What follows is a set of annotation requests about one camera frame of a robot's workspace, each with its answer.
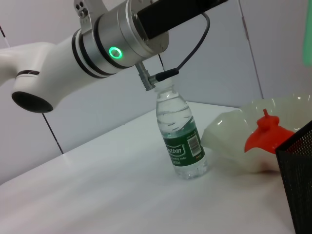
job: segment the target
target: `plastic water bottle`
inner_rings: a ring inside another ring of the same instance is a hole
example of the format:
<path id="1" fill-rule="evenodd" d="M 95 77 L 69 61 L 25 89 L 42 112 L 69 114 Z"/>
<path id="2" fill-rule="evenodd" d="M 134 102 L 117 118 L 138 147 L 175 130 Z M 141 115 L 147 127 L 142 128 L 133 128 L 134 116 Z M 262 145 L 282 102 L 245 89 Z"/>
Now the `plastic water bottle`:
<path id="1" fill-rule="evenodd" d="M 208 163 L 190 107 L 170 78 L 157 83 L 156 92 L 157 122 L 175 172 L 182 179 L 202 176 Z"/>

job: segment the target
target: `black mesh basket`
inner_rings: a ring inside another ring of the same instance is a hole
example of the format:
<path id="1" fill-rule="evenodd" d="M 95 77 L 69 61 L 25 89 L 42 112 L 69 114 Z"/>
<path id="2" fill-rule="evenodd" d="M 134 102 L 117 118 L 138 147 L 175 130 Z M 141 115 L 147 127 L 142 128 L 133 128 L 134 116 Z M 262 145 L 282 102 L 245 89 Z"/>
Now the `black mesh basket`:
<path id="1" fill-rule="evenodd" d="M 312 121 L 276 149 L 296 234 L 312 234 Z"/>

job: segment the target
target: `green bottle label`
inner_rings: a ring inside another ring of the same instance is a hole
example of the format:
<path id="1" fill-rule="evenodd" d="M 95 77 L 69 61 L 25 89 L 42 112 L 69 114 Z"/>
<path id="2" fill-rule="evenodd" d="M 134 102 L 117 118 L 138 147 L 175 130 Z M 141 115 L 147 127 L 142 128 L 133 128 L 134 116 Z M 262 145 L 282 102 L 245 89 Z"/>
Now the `green bottle label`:
<path id="1" fill-rule="evenodd" d="M 164 138 L 164 141 L 171 161 L 177 167 L 192 165 L 205 156 L 196 127 L 183 136 Z"/>

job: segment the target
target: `red toy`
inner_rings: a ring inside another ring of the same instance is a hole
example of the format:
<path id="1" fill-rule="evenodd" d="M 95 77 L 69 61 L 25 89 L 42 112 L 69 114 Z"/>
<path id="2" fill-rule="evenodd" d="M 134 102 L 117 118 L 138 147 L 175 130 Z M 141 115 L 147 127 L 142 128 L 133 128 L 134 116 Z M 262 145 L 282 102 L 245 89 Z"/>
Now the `red toy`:
<path id="1" fill-rule="evenodd" d="M 279 117 L 270 116 L 266 109 L 263 112 L 264 117 L 257 121 L 258 128 L 246 141 L 245 152 L 252 148 L 261 148 L 275 154 L 275 149 L 294 134 L 278 125 Z"/>

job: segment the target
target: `silver metal joint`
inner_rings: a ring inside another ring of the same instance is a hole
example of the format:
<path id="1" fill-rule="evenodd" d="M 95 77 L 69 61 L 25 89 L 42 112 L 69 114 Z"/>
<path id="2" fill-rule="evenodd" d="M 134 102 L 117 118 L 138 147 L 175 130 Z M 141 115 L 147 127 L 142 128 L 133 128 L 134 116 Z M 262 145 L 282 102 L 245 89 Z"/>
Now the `silver metal joint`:
<path id="1" fill-rule="evenodd" d="M 141 81 L 145 87 L 146 91 L 150 91 L 155 88 L 155 84 L 158 82 L 155 76 L 150 76 L 149 72 L 146 70 L 143 62 L 136 64 L 136 69 L 139 73 Z"/>
<path id="2" fill-rule="evenodd" d="M 169 33 L 148 39 L 138 17 L 149 5 L 150 0 L 126 0 L 108 11 L 102 0 L 74 0 L 81 26 L 75 45 L 87 70 L 106 78 L 167 49 Z M 140 76 L 147 90 L 154 88 L 146 69 Z"/>

